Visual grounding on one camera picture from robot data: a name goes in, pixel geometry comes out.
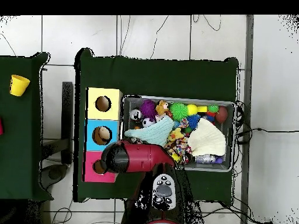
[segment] shape sorter box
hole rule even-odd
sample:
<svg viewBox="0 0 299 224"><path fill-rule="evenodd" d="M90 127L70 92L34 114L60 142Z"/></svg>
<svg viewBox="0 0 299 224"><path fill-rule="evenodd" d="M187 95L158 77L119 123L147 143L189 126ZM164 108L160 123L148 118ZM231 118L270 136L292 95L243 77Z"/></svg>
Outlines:
<svg viewBox="0 0 299 224"><path fill-rule="evenodd" d="M102 151L87 151L85 154L85 174L82 177L84 182L114 183L117 173L98 174L93 169L93 164L100 159Z"/></svg>
<svg viewBox="0 0 299 224"><path fill-rule="evenodd" d="M119 140L119 121L87 119L85 120L85 124L87 124L87 137L85 137L86 151L104 151L105 147L107 147L109 144ZM111 130L112 137L110 142L105 145L98 145L93 141L92 134L97 127L106 127Z"/></svg>
<svg viewBox="0 0 299 224"><path fill-rule="evenodd" d="M87 87L88 101L86 102L88 119L93 120L119 120L120 119L120 103L123 96L119 89L104 89ZM99 108L99 102L103 105L107 104L107 108Z"/></svg>

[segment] white knitted cloth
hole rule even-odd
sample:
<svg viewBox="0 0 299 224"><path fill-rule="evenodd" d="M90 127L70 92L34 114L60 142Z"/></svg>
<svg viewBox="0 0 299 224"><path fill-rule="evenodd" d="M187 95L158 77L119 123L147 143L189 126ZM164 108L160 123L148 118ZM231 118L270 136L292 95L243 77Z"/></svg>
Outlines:
<svg viewBox="0 0 299 224"><path fill-rule="evenodd" d="M197 128L190 133L188 145L192 155L225 155L225 136L209 120L199 119Z"/></svg>
<svg viewBox="0 0 299 224"><path fill-rule="evenodd" d="M174 124L173 120L166 115L162 120L149 127L130 129L126 131L124 135L126 137L139 138L149 144L158 144L164 147Z"/></svg>

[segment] round hole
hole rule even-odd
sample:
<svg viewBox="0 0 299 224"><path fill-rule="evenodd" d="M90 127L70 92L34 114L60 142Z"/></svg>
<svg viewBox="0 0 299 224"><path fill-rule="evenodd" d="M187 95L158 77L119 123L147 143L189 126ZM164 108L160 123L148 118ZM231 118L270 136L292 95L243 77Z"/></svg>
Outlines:
<svg viewBox="0 0 299 224"><path fill-rule="evenodd" d="M95 171L96 173L99 173L99 174L105 173L105 170L100 165L100 160L96 160L94 162L94 164L92 165L92 168L93 168L93 171Z"/></svg>
<svg viewBox="0 0 299 224"><path fill-rule="evenodd" d="M98 126L93 130L92 140L98 145L107 145L112 139L112 131L106 126Z"/></svg>
<svg viewBox="0 0 299 224"><path fill-rule="evenodd" d="M111 100L107 96L100 96L96 99L95 105L99 111L107 112L111 108Z"/></svg>

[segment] blue box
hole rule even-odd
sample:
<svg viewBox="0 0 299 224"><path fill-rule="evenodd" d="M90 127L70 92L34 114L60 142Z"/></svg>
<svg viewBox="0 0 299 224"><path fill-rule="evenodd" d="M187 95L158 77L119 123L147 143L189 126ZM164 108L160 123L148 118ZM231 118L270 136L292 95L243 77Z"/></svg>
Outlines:
<svg viewBox="0 0 299 224"><path fill-rule="evenodd" d="M105 126L112 132L112 139L107 145L98 145L92 139L93 130L96 127ZM119 135L119 122L115 120L87 120L86 151L103 151L109 144L116 142Z"/></svg>

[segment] yellow cup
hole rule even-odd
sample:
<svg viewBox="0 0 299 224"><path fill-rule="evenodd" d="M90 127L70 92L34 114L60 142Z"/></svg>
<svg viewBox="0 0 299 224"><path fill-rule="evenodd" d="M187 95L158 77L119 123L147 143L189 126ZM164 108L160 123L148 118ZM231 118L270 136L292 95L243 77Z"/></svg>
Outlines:
<svg viewBox="0 0 299 224"><path fill-rule="evenodd" d="M14 96L22 96L30 81L27 78L18 75L12 75L9 92Z"/></svg>

